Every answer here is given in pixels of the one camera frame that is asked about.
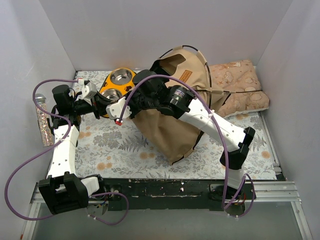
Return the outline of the beige fabric pet tent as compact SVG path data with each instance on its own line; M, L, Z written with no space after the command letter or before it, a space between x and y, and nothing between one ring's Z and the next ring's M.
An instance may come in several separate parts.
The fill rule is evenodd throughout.
M162 72L158 59L150 69L137 73L132 82L137 85L149 76L153 78L144 82L135 93L158 99L160 106L157 109L142 110L131 118L142 135L173 165L188 157L204 134L197 127L179 120L179 117L189 110L189 104L195 95L181 83L166 79L166 76L171 75ZM212 77L211 82L211 90L223 90L213 83ZM209 107L205 100L204 102L217 112L229 96L228 93L212 93L211 106Z

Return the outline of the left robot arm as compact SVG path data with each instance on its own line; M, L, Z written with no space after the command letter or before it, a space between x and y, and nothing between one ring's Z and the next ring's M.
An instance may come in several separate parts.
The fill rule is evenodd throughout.
M39 182L39 191L53 215L86 208L89 200L108 201L113 190L100 174L78 177L75 159L82 115L94 113L99 119L106 113L110 100L103 97L96 86L86 80L78 93L72 93L68 85L52 89L55 106L48 119L56 146L47 177Z

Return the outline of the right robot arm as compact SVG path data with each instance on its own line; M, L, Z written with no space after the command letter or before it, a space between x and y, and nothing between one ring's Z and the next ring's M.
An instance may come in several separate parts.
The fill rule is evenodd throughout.
M205 133L224 148L220 163L225 166L227 195L232 199L243 195L243 164L254 129L235 126L220 117L196 90L174 77L147 69L132 82L135 88L126 97L130 118L169 162L174 164L191 154Z

